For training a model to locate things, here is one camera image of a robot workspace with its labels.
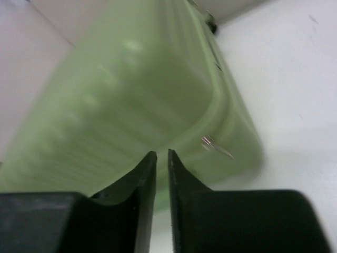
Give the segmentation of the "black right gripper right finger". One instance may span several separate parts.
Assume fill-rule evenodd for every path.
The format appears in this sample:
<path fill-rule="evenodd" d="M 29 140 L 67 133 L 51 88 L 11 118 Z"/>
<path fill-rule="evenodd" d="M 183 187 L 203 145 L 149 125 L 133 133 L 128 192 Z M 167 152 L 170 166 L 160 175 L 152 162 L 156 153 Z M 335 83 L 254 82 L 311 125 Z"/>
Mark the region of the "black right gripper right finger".
<path fill-rule="evenodd" d="M 174 252 L 331 252 L 309 200 L 295 190 L 216 191 L 168 151 Z"/>

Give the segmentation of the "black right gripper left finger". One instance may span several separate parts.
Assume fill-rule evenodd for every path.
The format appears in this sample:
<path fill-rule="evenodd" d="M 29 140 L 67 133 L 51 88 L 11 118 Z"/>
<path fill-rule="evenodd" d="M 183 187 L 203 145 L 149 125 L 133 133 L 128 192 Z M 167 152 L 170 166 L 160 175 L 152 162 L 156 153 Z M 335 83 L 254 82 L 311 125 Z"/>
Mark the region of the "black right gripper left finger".
<path fill-rule="evenodd" d="M 149 252 L 155 152 L 86 197 L 77 192 L 1 194 L 1 252 Z"/>

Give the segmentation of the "green suitcase blue lining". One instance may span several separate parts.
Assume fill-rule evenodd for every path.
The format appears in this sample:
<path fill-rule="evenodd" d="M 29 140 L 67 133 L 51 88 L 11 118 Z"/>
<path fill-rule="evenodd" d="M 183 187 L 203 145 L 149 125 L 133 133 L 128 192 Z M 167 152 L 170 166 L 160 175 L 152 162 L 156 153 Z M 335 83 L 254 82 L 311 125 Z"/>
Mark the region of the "green suitcase blue lining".
<path fill-rule="evenodd" d="M 193 1 L 112 1 L 15 136 L 1 192 L 92 196 L 155 151 L 164 210 L 168 149 L 209 185 L 257 169 L 261 141 L 215 29 Z"/>

